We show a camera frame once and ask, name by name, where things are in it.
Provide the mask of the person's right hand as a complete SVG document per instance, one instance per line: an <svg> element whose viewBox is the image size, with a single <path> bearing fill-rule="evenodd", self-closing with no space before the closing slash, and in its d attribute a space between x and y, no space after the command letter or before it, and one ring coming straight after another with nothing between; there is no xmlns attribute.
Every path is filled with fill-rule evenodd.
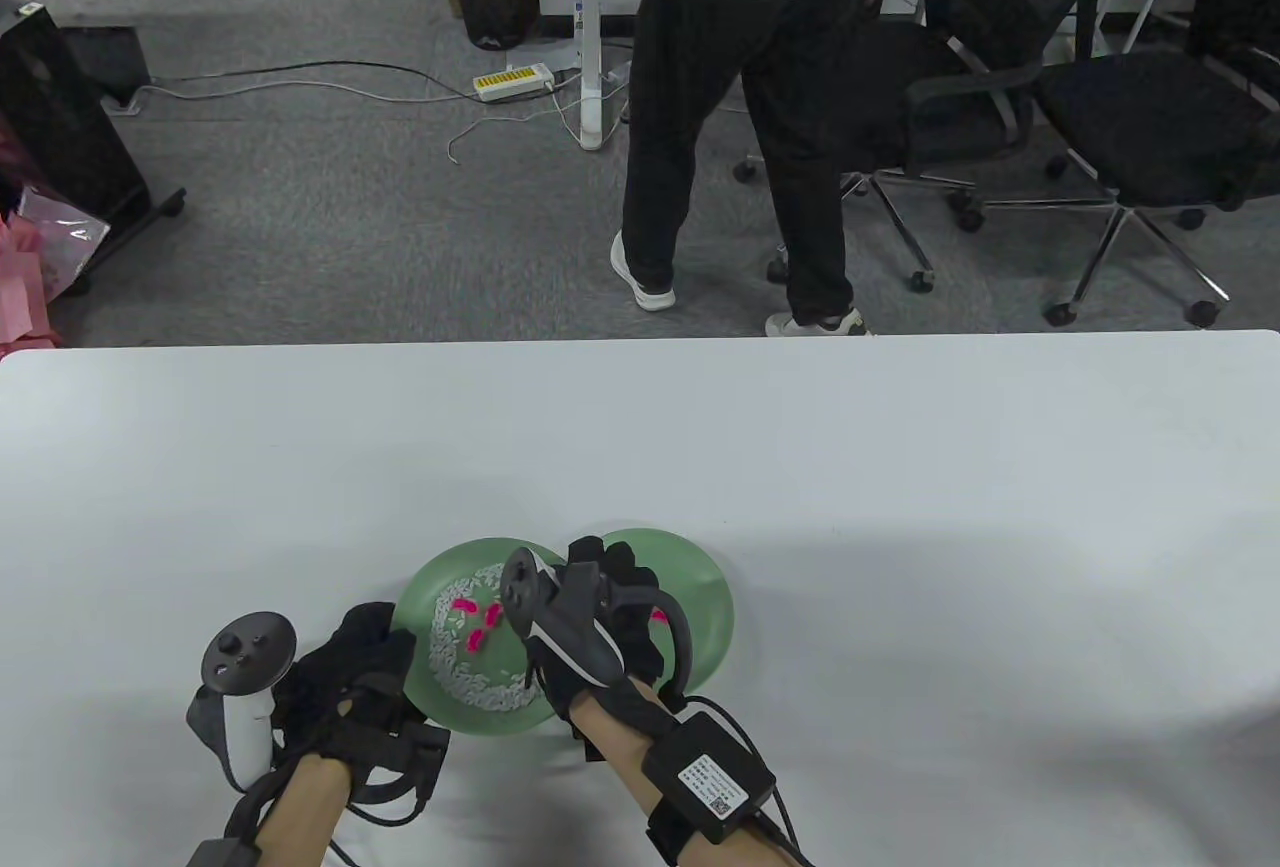
<svg viewBox="0 0 1280 867"><path fill-rule="evenodd" d="M500 574L504 619L526 654L524 686L536 686L564 721L572 703L588 695L614 721L653 741L678 726L666 702L681 701L692 656L687 621L678 615L672 625L684 635L672 681L658 702L643 694L640 686L658 681L666 666L650 620L669 599L630 544L605 544L598 535L571 543L562 563L518 548Z"/></svg>

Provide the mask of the person's left hand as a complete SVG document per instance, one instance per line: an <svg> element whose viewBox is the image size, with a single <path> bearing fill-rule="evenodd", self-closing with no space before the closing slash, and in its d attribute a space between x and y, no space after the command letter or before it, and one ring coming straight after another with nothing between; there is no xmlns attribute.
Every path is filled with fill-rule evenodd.
<svg viewBox="0 0 1280 867"><path fill-rule="evenodd" d="M415 634L394 626L392 602L351 608L330 639L298 658L273 688L278 758L319 756L343 763L355 806L431 798L451 734L428 722L404 684Z"/></svg>

